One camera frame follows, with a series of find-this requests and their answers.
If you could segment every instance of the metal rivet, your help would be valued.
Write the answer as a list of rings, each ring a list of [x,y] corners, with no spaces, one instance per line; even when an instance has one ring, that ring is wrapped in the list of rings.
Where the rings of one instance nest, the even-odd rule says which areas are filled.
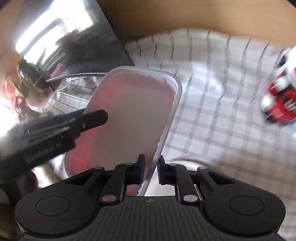
[[[195,195],[186,195],[186,196],[184,196],[183,197],[183,200],[184,201],[187,201],[187,202],[195,202],[195,201],[197,201],[198,200],[198,197],[197,196],[195,196]]]
[[[116,196],[114,195],[105,195],[102,197],[102,201],[104,202],[114,202],[116,201]]]

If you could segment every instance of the screw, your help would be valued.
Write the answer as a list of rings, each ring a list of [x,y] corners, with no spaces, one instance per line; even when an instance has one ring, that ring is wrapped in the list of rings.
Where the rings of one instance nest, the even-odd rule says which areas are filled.
[[[104,202],[114,202],[116,201],[116,196],[114,195],[105,195],[102,197],[102,201]]]
[[[197,196],[195,196],[195,195],[185,195],[184,197],[183,197],[183,200],[184,201],[186,201],[186,202],[195,202],[195,201],[197,201],[198,200],[198,197]]]

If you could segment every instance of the white checkered cloth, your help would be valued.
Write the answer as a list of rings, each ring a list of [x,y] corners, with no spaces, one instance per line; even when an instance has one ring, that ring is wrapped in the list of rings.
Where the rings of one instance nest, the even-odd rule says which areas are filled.
[[[260,98],[284,51],[257,39],[180,29],[126,45],[135,66],[165,70],[183,94],[163,149],[166,160],[197,159],[276,194],[286,206],[279,234],[296,240],[296,142],[289,127],[266,125]],[[65,80],[48,111],[84,108],[99,80]]]

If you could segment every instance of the beige wall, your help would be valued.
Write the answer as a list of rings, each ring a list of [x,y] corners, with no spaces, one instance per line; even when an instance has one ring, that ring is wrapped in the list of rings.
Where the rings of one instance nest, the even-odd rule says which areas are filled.
[[[205,28],[296,45],[296,8],[287,0],[98,0],[122,40],[179,27]]]
[[[0,11],[0,89],[7,72],[12,68],[15,69],[20,60],[20,55],[15,52],[12,39],[22,5],[23,0],[12,0]]]

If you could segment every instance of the plastic food container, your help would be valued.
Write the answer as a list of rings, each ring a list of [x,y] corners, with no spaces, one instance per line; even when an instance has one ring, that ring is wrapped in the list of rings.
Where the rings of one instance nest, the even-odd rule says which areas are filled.
[[[170,73],[123,66],[102,79],[85,112],[104,109],[105,125],[81,133],[76,148],[65,154],[65,170],[73,176],[93,167],[112,170],[145,155],[144,195],[170,130],[182,85]],[[140,186],[128,187],[137,195]]]

